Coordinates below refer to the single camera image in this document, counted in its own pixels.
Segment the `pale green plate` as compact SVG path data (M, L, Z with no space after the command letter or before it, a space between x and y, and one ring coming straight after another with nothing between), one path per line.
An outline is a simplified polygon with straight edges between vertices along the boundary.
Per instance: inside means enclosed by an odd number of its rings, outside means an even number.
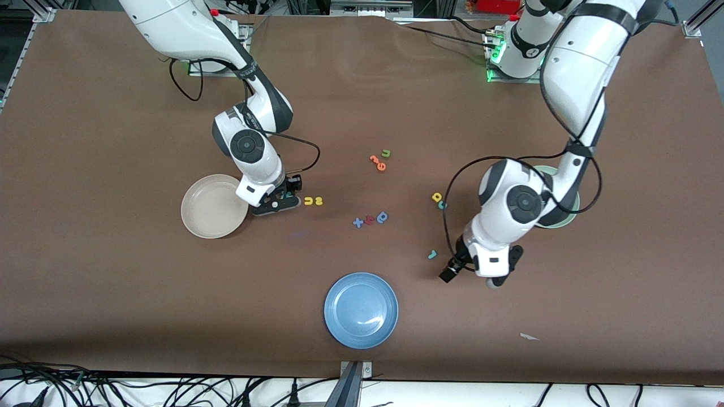
M536 165L535 169L538 170L539 172L543 173L544 175L551 176L551 177L555 177L558 173L557 168L554 168L551 166L546 166L546 165ZM581 209L581 198L580 198L579 192L576 192L576 195L574 196L574 201L572 202L571 205L569 205L569 208L571 210ZM551 221L548 221L548 223L546 223L546 222L541 223L541 220L540 220L538 223L535 224L535 227L543 228L543 229L561 228L561 227L566 226L567 224L570 224L572 222L572 220L575 219L576 216L577 216L576 214L566 213L566 218L561 219L561 221L559 221L557 223L553 223Z

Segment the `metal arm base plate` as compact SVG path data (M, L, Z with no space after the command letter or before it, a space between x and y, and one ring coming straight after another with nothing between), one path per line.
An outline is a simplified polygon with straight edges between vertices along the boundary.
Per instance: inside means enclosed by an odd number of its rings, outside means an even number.
M233 33L238 42L244 47L246 52L251 53L252 36L255 31L255 23L247 21L232 20L227 15L214 16L215 20L220 21L229 31ZM193 62L188 63L188 75L194 77L211 76L211 77L233 77L232 70L218 62Z
M549 42L530 44L516 33L512 25L497 25L487 30L484 44L491 45L485 52L486 74L489 82L540 82L540 69Z

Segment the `brown table cover sheet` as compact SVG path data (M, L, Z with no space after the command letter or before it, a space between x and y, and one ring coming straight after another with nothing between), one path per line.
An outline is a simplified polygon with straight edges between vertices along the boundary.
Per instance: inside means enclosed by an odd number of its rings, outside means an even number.
M0 353L154 373L331 377L367 359L384 379L724 386L724 106L699 42L660 25L631 39L606 93L600 200L527 234L489 289L470 271L440 280L431 196L479 157L564 148L538 87L487 83L473 46L375 16L258 20L252 52L292 103L288 134L321 148L301 195L324 204L214 240L180 206L202 177L238 176L210 126L242 85L211 77L187 100L122 11L38 26L0 114ZM324 322L331 286L359 271L400 309L365 350Z

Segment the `beige brown plate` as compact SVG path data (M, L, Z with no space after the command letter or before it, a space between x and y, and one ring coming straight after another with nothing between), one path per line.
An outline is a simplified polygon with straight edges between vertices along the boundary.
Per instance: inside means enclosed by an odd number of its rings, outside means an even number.
M214 174L195 182L184 194L181 219L197 237L222 238L232 234L244 222L249 204L236 195L240 180Z

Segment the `aluminium frame rail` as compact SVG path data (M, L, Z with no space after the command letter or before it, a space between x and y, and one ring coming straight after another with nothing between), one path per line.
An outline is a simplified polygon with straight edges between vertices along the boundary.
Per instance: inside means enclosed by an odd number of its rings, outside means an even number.
M59 8L64 8L64 2L0 0L0 113L10 97L38 25L53 21Z
M682 22L685 37L700 38L701 28L722 10L724 10L724 0L706 0L688 20Z

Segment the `dark grey metal beam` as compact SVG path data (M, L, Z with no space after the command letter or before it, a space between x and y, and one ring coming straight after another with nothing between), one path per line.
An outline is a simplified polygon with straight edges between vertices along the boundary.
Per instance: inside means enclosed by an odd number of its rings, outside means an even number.
M347 362L324 407L359 407L364 373L362 361Z

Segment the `metal table clamp bracket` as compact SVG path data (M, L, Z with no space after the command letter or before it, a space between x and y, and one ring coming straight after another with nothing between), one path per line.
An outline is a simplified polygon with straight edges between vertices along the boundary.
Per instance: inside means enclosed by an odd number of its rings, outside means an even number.
M359 361L360 365L362 366L362 378L363 379L372 379L373 376L373 363L372 361ZM351 364L352 361L342 361L341 362L341 369L339 369L339 376L342 376L344 371L346 370L347 366Z

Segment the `red box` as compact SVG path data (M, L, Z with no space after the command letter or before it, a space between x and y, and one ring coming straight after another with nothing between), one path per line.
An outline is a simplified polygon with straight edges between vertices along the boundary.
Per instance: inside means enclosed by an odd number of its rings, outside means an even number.
M474 0L477 11L492 15L515 15L523 0Z

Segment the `grey metal box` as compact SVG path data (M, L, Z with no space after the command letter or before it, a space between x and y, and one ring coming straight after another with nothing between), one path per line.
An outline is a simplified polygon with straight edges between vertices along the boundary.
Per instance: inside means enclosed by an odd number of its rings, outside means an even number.
M413 18L413 0L330 0L330 16Z

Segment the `blue plate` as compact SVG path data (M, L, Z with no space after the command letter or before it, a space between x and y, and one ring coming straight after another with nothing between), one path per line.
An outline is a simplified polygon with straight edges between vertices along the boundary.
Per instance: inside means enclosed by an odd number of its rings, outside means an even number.
M342 276L324 301L324 322L340 344L372 349L393 334L400 314L395 291L378 275L359 271Z

